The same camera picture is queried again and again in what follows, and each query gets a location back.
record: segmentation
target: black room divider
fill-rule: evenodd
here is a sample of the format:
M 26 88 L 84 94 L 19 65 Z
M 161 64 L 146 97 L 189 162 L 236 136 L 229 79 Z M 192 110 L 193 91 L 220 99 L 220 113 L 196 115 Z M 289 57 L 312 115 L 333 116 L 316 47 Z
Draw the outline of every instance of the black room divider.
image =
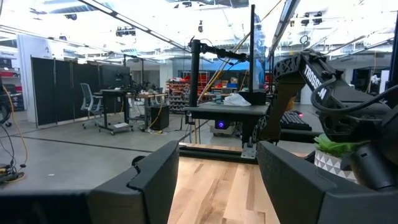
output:
M 108 88 L 112 80 L 115 82 L 116 74 L 129 74 L 128 67 L 33 57 L 31 60 L 38 126 L 86 117 L 87 112 L 80 109 L 83 104 L 80 84 L 89 84 L 91 92 L 96 93 Z M 123 82 L 127 85 L 129 76 L 124 77 Z M 106 107 L 107 112 L 114 113 L 121 109 L 121 103 L 109 99 Z

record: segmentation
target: green plant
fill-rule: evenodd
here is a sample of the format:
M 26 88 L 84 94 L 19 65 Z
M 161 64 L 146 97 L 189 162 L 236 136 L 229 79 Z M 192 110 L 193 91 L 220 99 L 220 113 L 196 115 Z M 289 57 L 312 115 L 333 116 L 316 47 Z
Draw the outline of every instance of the green plant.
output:
M 344 154 L 348 152 L 353 152 L 356 146 L 360 143 L 337 143 L 331 141 L 326 134 L 321 134 L 319 137 L 315 138 L 315 145 L 317 149 L 321 152 L 329 154 L 331 156 L 342 158 Z

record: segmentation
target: gray office chair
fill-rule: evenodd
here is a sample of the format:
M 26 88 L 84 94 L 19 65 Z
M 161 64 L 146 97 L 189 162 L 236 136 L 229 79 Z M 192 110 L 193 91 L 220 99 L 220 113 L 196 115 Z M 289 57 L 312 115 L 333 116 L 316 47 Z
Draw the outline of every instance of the gray office chair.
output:
M 90 118 L 90 113 L 94 115 L 94 119 L 89 120 L 88 122 L 83 123 L 83 128 L 86 129 L 88 124 L 94 123 L 95 126 L 97 124 L 101 124 L 96 119 L 96 115 L 102 117 L 104 112 L 103 106 L 101 104 L 102 96 L 95 96 L 92 94 L 89 84 L 81 83 L 81 90 L 83 91 L 83 104 L 81 106 L 82 111 L 87 111 L 87 118 Z

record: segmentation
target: ceiling beam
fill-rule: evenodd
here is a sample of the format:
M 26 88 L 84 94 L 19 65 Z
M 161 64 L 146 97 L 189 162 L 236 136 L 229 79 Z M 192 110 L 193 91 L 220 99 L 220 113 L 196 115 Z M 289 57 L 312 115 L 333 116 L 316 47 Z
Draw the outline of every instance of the ceiling beam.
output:
M 282 38 L 282 35 L 284 34 L 286 27 L 293 17 L 299 3 L 300 0 L 286 0 L 282 13 L 280 14 L 280 19 L 275 30 L 274 38 L 272 39 L 272 45 L 269 49 L 268 58 L 275 52 L 276 47 L 279 45 L 279 41 Z
M 170 45 L 173 45 L 174 47 L 177 47 L 177 48 L 179 48 L 179 49 L 181 49 L 183 51 L 191 53 L 190 48 L 188 48 L 186 46 L 183 46 L 183 45 L 181 45 L 181 44 L 179 44 L 179 43 L 177 43 L 177 42 L 175 42 L 175 41 L 163 36 L 162 34 L 159 34 L 156 31 L 153 31 L 152 29 L 148 28 L 147 26 L 144 26 L 144 25 L 142 25 L 142 24 L 140 24 L 140 23 L 128 18 L 128 17 L 116 12 L 115 10 L 110 9 L 110 8 L 102 5 L 101 3 L 99 3 L 99 2 L 97 2 L 95 0 L 79 0 L 79 1 L 82 2 L 82 3 L 85 3 L 88 6 L 91 6 L 91 7 L 95 8 L 95 9 L 97 9 L 97 10 L 99 10 L 99 11 L 101 11 L 101 12 L 103 12 L 103 13 L 105 13 L 105 14 L 107 14 L 107 15 L 109 15 L 109 16 L 111 16 L 111 17 L 113 17 L 113 18 L 115 18 L 115 19 L 117 19 L 119 21 L 121 21 L 121 22 L 129 24 L 130 26 L 135 27 L 136 29 L 139 29 L 139 30 L 141 30 L 141 31 L 143 31 L 143 32 L 145 32 L 145 33 L 147 33 L 147 34 L 159 39 L 159 40 L 162 40 L 162 41 L 164 41 L 164 42 L 166 42 L 166 43 L 168 43 Z M 208 60 L 205 57 L 201 56 L 201 58 L 203 60 L 206 60 L 207 62 L 213 63 L 211 60 Z

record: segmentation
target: keyboard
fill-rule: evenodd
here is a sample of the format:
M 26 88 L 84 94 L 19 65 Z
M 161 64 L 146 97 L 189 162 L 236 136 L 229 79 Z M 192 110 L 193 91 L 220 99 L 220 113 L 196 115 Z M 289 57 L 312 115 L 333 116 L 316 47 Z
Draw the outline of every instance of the keyboard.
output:
M 301 131 L 312 131 L 309 124 L 304 122 L 296 112 L 285 112 L 280 120 L 280 127 L 282 129 L 294 129 Z

